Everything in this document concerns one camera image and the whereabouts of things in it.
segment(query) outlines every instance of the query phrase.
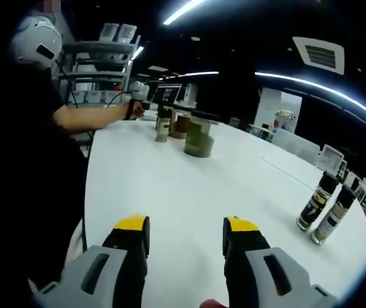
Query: white round table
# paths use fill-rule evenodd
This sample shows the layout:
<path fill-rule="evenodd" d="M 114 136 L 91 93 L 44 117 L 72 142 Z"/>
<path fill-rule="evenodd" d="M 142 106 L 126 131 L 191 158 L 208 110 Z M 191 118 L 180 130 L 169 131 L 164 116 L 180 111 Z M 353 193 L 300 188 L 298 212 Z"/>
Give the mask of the white round table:
<path fill-rule="evenodd" d="M 182 140 L 155 142 L 154 126 L 122 121 L 96 132 L 85 196 L 89 246 L 101 245 L 120 219 L 136 212 L 150 217 L 143 307 L 198 307 L 208 298 L 229 303 L 222 255 L 227 216 L 255 223 L 271 247 L 282 248 L 312 284 L 335 296 L 356 282 L 366 266 L 366 219 L 357 201 L 322 246 L 295 222 L 319 169 L 224 124 L 216 127 L 212 156 L 192 157 Z"/>

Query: black wristband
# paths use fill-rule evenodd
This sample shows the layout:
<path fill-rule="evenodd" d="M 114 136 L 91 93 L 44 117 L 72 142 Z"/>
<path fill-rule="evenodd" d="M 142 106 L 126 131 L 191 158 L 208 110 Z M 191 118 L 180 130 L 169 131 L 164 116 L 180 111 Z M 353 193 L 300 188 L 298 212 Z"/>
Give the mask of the black wristband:
<path fill-rule="evenodd" d="M 127 107 L 127 111 L 126 111 L 126 116 L 125 116 L 125 120 L 130 120 L 130 117 L 133 114 L 133 109 L 134 109 L 134 103 L 136 102 L 135 99 L 131 99 L 129 101 L 129 106 Z"/>

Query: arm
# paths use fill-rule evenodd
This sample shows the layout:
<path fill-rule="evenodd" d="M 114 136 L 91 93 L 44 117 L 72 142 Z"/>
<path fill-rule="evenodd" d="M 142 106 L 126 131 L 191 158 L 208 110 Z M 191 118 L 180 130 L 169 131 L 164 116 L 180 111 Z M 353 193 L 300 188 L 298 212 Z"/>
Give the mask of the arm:
<path fill-rule="evenodd" d="M 53 114 L 53 119 L 68 132 L 80 133 L 98 130 L 126 116 L 128 103 L 110 108 L 68 108 L 61 106 Z"/>

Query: computer screen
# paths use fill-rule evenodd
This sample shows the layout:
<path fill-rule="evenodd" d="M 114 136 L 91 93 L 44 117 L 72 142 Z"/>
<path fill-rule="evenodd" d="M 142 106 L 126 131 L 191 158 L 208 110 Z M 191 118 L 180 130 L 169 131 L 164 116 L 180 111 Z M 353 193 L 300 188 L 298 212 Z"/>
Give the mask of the computer screen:
<path fill-rule="evenodd" d="M 159 85 L 153 97 L 157 104 L 174 104 L 182 85 Z"/>

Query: black ceiling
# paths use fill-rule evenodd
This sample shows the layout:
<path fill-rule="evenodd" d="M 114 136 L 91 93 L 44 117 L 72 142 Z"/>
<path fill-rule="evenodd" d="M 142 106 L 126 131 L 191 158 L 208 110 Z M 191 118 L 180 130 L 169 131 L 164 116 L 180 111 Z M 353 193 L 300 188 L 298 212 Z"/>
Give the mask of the black ceiling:
<path fill-rule="evenodd" d="M 134 75 L 214 71 L 216 55 L 224 53 L 227 58 L 253 59 L 257 71 L 312 80 L 366 105 L 366 1 L 207 0 L 171 25 L 162 24 L 188 1 L 72 0 L 63 9 L 81 40 L 98 40 L 105 22 L 137 25 L 144 51 L 134 62 Z M 304 65 L 294 36 L 343 46 L 344 76 Z M 169 71 L 149 71 L 151 65 Z M 284 82 L 281 86 L 300 87 Z"/>

